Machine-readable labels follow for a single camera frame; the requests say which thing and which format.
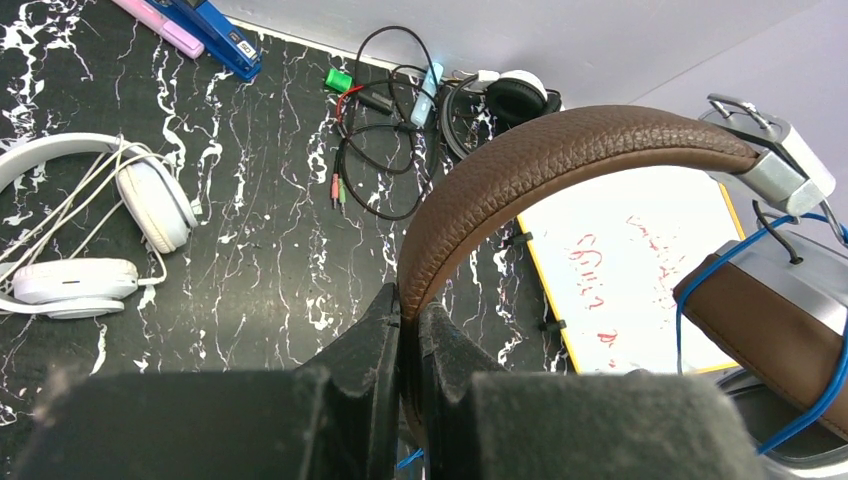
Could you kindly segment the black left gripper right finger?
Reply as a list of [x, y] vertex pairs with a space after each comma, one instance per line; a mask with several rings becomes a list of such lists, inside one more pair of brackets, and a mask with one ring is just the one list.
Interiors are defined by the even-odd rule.
[[761, 479], [743, 422], [711, 382], [661, 374], [509, 372], [450, 320], [419, 315], [431, 479]]

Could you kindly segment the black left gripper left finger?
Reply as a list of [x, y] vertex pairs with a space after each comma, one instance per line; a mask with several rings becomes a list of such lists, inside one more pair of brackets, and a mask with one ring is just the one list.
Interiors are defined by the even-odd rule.
[[397, 288], [292, 370], [122, 374], [54, 388], [17, 479], [389, 479]]

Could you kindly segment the brown headphones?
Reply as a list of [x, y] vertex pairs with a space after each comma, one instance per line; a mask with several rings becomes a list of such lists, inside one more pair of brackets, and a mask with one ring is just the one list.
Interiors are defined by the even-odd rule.
[[[706, 172], [748, 190], [783, 222], [836, 219], [833, 176], [793, 127], [731, 97], [712, 94], [692, 120], [640, 106], [581, 107], [550, 114], [470, 154], [415, 215], [398, 263], [404, 345], [402, 394], [414, 438], [426, 440], [418, 383], [419, 315], [458, 264], [508, 219], [579, 183], [638, 168]], [[784, 401], [797, 419], [763, 445], [771, 451], [814, 424], [847, 434], [847, 340], [824, 322], [847, 304], [847, 260], [798, 255], [765, 223], [706, 259], [674, 288], [676, 317], [691, 321]]]

